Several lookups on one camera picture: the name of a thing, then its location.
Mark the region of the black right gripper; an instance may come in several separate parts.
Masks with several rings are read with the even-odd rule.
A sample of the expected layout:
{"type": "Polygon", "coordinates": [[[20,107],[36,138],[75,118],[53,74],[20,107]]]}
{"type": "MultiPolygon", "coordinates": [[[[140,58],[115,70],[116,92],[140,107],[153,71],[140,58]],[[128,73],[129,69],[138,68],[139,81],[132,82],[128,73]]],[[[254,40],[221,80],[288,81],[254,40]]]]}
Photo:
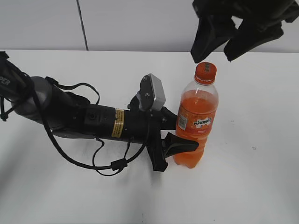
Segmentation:
{"type": "Polygon", "coordinates": [[[294,0],[195,0],[192,6],[202,17],[191,49],[196,63],[227,41],[224,53],[231,62],[280,38],[284,34],[281,22],[292,23],[299,17],[299,4],[294,0]],[[230,16],[244,19],[237,30],[230,16]]]}

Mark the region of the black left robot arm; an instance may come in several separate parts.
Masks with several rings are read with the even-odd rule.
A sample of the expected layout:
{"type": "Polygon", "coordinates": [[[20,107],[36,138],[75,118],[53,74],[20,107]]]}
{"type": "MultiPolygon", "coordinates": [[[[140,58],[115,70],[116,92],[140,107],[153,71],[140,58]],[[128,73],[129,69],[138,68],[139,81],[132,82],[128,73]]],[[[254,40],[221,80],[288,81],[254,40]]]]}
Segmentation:
{"type": "Polygon", "coordinates": [[[177,116],[165,107],[162,82],[153,74],[145,75],[140,89],[126,110],[92,104],[89,99],[74,94],[74,85],[61,85],[51,77],[30,77],[9,61],[6,52],[0,54],[0,101],[9,101],[11,108],[0,109],[0,118],[11,112],[40,123],[56,148],[70,163],[104,175],[106,170],[120,173],[134,160],[122,157],[107,166],[84,164],[69,157],[56,137],[125,141],[141,144],[148,151],[154,171],[163,172],[167,157],[194,152],[198,142],[171,133],[177,116]]]}

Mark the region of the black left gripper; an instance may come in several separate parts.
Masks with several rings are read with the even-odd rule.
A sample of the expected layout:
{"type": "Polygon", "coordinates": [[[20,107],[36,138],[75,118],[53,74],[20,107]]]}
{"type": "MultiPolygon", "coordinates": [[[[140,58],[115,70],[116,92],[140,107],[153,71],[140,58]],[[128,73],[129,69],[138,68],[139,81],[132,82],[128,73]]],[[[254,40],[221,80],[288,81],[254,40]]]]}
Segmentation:
{"type": "Polygon", "coordinates": [[[125,130],[129,141],[141,143],[139,150],[127,163],[135,160],[146,149],[154,171],[164,172],[168,167],[166,158],[186,152],[194,152],[199,143],[193,140],[180,138],[172,133],[167,133],[161,138],[162,130],[175,130],[177,115],[163,106],[159,110],[142,108],[141,100],[133,97],[128,105],[129,111],[125,115],[125,130]]]}

